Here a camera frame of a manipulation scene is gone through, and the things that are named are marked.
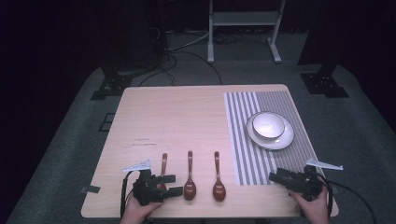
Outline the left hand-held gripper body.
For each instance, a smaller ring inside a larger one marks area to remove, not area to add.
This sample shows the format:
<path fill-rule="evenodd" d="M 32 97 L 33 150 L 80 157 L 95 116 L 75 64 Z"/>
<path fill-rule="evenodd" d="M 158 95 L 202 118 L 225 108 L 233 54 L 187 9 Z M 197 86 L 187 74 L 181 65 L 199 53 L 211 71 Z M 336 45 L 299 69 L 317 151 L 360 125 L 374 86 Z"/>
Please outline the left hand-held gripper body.
<path fill-rule="evenodd" d="M 136 165 L 124 167 L 121 170 L 126 173 L 123 178 L 121 187 L 121 205 L 125 206 L 130 194 L 127 192 L 128 178 L 132 172 L 138 172 L 139 177 L 133 183 L 131 193 L 139 201 L 141 205 L 148 205 L 149 203 L 161 203 L 165 200 L 163 197 L 164 189 L 158 186 L 160 183 L 156 181 L 156 175 L 153 175 L 150 170 L 150 160 L 145 160 Z"/>

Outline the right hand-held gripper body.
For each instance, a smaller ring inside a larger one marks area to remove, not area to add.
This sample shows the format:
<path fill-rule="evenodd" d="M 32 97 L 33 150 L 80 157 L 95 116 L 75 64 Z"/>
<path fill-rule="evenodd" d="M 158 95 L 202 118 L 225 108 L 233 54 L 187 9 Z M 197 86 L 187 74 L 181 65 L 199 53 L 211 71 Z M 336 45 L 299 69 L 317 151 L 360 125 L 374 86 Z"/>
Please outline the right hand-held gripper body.
<path fill-rule="evenodd" d="M 330 194 L 332 188 L 326 178 L 318 172 L 318 168 L 343 171 L 342 165 L 333 165 L 316 159 L 308 159 L 302 173 L 290 175 L 291 186 L 289 189 L 302 194 L 302 197 L 312 202 L 321 193 L 321 188 L 325 187 Z"/>

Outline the brown wooden spoon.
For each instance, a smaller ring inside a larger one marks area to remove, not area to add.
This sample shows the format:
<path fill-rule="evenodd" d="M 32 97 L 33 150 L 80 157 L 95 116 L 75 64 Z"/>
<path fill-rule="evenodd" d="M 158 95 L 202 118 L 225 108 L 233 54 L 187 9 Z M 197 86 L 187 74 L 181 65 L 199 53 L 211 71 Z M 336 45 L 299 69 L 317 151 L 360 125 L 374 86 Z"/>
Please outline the brown wooden spoon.
<path fill-rule="evenodd" d="M 213 197 L 217 202 L 223 202 L 226 197 L 226 188 L 220 179 L 219 153 L 217 151 L 214 153 L 214 159 L 215 159 L 215 168 L 216 168 L 216 182 L 214 184 L 212 193 L 213 193 Z"/>
<path fill-rule="evenodd" d="M 161 170 L 161 177 L 165 176 L 165 171 L 166 171 L 166 164 L 167 164 L 167 153 L 163 153 L 162 156 L 162 170 Z M 162 181 L 159 186 L 160 189 L 166 189 L 166 186 L 164 182 Z"/>
<path fill-rule="evenodd" d="M 192 180 L 192 152 L 188 152 L 188 179 L 184 185 L 184 198 L 186 201 L 192 201 L 196 195 L 196 185 Z"/>

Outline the person's left hand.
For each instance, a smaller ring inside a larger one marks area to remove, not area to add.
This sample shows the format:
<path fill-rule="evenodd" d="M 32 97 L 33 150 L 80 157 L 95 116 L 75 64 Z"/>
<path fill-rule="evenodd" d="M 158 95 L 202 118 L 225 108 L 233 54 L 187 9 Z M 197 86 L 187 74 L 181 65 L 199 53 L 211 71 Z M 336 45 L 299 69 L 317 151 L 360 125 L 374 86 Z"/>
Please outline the person's left hand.
<path fill-rule="evenodd" d="M 131 196 L 127 201 L 120 224 L 142 224 L 153 211 L 160 208 L 162 205 L 163 203 L 141 205 L 135 197 Z"/>

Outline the person's right hand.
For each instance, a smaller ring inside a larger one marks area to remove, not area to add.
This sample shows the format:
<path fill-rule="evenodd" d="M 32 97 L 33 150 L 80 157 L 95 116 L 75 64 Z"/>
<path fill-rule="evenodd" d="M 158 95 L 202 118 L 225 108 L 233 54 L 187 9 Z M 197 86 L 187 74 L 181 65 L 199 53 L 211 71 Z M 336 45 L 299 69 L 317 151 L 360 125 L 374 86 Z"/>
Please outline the person's right hand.
<path fill-rule="evenodd" d="M 289 195 L 297 202 L 295 210 L 302 212 L 310 224 L 330 224 L 328 191 L 325 187 L 322 187 L 321 193 L 311 202 L 305 200 L 299 193 L 292 190 L 289 191 Z"/>

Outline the white plate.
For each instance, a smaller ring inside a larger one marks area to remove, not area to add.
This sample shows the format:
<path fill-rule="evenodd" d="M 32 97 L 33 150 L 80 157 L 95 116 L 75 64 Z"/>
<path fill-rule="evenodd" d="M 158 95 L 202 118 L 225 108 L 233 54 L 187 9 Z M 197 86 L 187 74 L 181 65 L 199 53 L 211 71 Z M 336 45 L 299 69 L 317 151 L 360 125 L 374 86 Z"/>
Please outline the white plate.
<path fill-rule="evenodd" d="M 247 128 L 248 137 L 258 146 L 268 150 L 280 150 L 288 147 L 294 139 L 294 130 L 290 122 L 287 119 L 283 118 L 282 116 L 278 115 L 284 122 L 285 125 L 284 132 L 277 138 L 264 138 L 256 134 L 253 131 L 253 127 L 252 127 L 253 119 L 255 118 L 256 115 L 260 113 L 256 113 L 252 115 L 247 120 L 246 128 Z"/>

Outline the white bowl with dark rim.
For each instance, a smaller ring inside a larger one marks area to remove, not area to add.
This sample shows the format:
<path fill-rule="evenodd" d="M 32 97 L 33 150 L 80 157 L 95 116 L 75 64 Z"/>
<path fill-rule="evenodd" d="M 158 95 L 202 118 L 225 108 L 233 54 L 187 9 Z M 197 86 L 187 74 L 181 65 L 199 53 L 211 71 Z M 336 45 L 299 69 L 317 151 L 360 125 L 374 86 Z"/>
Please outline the white bowl with dark rim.
<path fill-rule="evenodd" d="M 277 138 L 285 129 L 283 120 L 273 113 L 260 113 L 252 121 L 253 131 L 264 138 Z"/>

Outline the grey striped placemat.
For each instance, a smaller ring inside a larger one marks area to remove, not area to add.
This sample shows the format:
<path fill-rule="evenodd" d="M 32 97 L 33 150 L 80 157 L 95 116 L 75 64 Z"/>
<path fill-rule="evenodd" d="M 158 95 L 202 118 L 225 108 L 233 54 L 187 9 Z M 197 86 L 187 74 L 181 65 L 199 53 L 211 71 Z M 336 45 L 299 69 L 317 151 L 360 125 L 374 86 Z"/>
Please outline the grey striped placemat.
<path fill-rule="evenodd" d="M 269 185 L 269 174 L 278 167 L 301 172 L 317 156 L 287 91 L 226 92 L 224 104 L 237 184 Z M 251 140 L 248 120 L 259 112 L 273 112 L 289 122 L 293 138 L 288 146 L 270 150 Z"/>

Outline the black stand with base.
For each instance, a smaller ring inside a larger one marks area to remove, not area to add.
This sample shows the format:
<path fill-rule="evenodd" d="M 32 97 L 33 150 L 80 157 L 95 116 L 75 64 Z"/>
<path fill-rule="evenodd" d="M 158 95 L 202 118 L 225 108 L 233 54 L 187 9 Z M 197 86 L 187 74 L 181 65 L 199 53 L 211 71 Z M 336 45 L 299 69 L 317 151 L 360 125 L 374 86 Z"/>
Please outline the black stand with base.
<path fill-rule="evenodd" d="M 95 33 L 93 55 L 105 78 L 93 100 L 119 96 L 168 53 L 164 0 L 84 0 Z"/>
<path fill-rule="evenodd" d="M 310 94 L 324 94 L 327 98 L 347 98 L 345 89 L 332 76 L 339 63 L 337 19 L 331 0 L 318 0 L 315 18 L 308 32 L 299 65 L 320 64 L 314 73 L 301 73 Z"/>

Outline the white metal stand frame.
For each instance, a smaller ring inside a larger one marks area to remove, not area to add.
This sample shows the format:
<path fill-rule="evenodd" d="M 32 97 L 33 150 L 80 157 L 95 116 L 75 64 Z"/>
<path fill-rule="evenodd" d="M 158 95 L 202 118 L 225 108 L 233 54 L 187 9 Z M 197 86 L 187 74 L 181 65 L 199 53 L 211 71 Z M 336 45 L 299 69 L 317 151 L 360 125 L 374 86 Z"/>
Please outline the white metal stand frame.
<path fill-rule="evenodd" d="M 267 43 L 275 63 L 281 63 L 282 59 L 276 46 L 276 38 L 282 21 L 285 5 L 286 0 L 280 0 L 279 8 L 276 11 L 215 12 L 213 10 L 213 0 L 209 0 L 207 61 L 209 63 L 213 63 L 215 61 L 213 33 L 216 27 L 272 26 L 272 36 L 267 39 Z"/>

